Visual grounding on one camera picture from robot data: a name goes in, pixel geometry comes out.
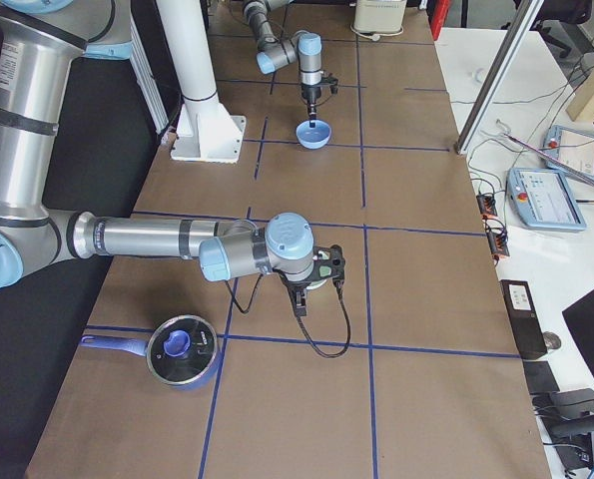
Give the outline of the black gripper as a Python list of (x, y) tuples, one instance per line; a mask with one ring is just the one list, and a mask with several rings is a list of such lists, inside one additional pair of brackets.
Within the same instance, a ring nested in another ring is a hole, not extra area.
[(301, 97), (306, 102), (308, 120), (310, 122), (315, 122), (317, 119), (316, 102), (321, 96), (321, 86), (301, 84), (300, 93)]
[(285, 274), (283, 274), (282, 284), (287, 289), (289, 297), (291, 298), (292, 308), (295, 317), (305, 317), (307, 315), (306, 291), (313, 284), (313, 281), (291, 281)]

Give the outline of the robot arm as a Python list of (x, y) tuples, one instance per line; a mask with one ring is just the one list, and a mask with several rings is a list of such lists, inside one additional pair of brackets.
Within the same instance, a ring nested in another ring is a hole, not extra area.
[[(131, 64), (76, 60), (48, 172), (47, 205), (127, 215), (157, 144)], [(0, 322), (88, 313), (108, 265), (105, 259), (54, 265), (0, 289)]]
[(290, 1), (244, 1), (243, 14), (256, 39), (257, 63), (263, 74), (298, 62), (301, 97), (307, 107), (309, 125), (313, 127), (323, 85), (322, 40), (320, 35), (306, 30), (286, 39), (275, 34), (269, 14), (289, 4)]

